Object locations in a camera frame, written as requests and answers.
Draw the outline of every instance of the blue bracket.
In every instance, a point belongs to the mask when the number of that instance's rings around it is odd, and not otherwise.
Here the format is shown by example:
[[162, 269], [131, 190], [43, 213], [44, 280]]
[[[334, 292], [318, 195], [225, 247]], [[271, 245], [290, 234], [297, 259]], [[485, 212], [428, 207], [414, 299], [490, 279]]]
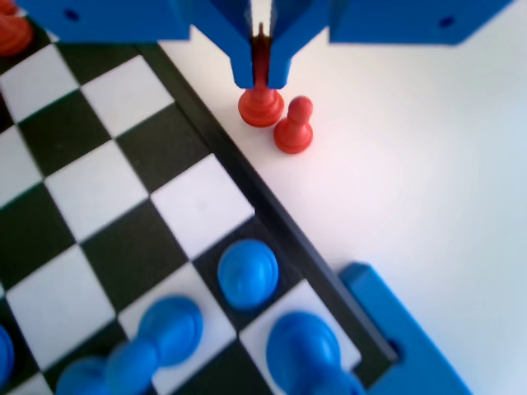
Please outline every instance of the blue bracket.
[[340, 278], [380, 332], [399, 353], [368, 395], [470, 395], [434, 343], [369, 266], [354, 263]]
[[[511, 2], [273, 0], [268, 86], [278, 89], [286, 85], [291, 58], [326, 26], [332, 43], [459, 44]], [[19, 3], [33, 19], [65, 42], [188, 40], [190, 25], [195, 25], [231, 58], [236, 85], [254, 86], [250, 0]]]

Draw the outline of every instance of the white square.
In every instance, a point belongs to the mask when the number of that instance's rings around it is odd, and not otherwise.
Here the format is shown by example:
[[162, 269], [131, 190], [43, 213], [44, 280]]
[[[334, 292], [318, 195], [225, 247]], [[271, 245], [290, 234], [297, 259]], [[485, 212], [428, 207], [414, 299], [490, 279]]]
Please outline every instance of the white square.
[[174, 102], [142, 56], [88, 82], [81, 90], [112, 137]]
[[95, 273], [74, 245], [6, 293], [41, 369], [78, 346], [115, 316]]
[[36, 374], [7, 395], [53, 395], [42, 374]]
[[136, 335], [139, 322], [148, 308], [169, 295], [186, 296], [199, 307], [203, 317], [203, 335], [198, 348], [186, 361], [154, 374], [152, 382], [160, 395], [172, 393], [236, 338], [231, 322], [192, 263], [185, 264], [168, 276], [119, 315], [119, 322], [128, 338]]
[[45, 184], [79, 241], [148, 196], [113, 140], [50, 175]]
[[77, 88], [75, 78], [52, 44], [0, 76], [0, 91], [17, 122]]
[[0, 207], [42, 179], [15, 126], [0, 134]]
[[191, 259], [254, 214], [214, 155], [157, 189], [152, 201]]
[[249, 352], [253, 362], [258, 366], [260, 373], [273, 390], [273, 393], [282, 395], [285, 395], [285, 393], [274, 382], [267, 367], [267, 341], [274, 324], [285, 314], [295, 311], [314, 314], [324, 320], [333, 330], [340, 346], [341, 366], [343, 369], [350, 370], [361, 361], [361, 353], [347, 337], [324, 302], [311, 288], [310, 283], [307, 280], [301, 281], [300, 284], [287, 292], [240, 333], [242, 344]]

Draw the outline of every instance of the chessboard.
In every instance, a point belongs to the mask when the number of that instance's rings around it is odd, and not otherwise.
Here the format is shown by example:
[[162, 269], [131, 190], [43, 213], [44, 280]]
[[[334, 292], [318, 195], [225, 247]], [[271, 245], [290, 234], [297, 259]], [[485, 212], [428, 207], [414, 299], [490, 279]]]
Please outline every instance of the chessboard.
[[[366, 387], [390, 368], [387, 339], [157, 45], [62, 44], [32, 25], [31, 46], [0, 59], [0, 324], [15, 349], [1, 394], [53, 393], [71, 362], [107, 356], [173, 294], [198, 305], [203, 336], [150, 393], [282, 393], [265, 342], [296, 310], [332, 328]], [[279, 268], [249, 312], [217, 280], [241, 239]]]

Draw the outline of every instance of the white table surface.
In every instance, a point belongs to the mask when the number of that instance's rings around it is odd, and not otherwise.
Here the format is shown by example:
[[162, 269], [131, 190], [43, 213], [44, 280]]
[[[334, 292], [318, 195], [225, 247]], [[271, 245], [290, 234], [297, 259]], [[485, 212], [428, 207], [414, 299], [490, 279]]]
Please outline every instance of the white table surface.
[[371, 263], [482, 395], [527, 393], [526, 10], [457, 48], [324, 31], [282, 90], [315, 106], [298, 156], [243, 123], [229, 59], [199, 31], [162, 44], [328, 264]]

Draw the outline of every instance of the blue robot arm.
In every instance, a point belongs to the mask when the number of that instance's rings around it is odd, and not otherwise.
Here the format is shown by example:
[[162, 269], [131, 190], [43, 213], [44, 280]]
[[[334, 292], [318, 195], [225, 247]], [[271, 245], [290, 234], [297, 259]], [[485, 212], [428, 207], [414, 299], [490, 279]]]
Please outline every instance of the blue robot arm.
[[[512, 0], [273, 0], [268, 87], [283, 88], [291, 59], [329, 28], [332, 43], [459, 44]], [[196, 26], [254, 86], [250, 0], [20, 0], [64, 42], [188, 40]]]

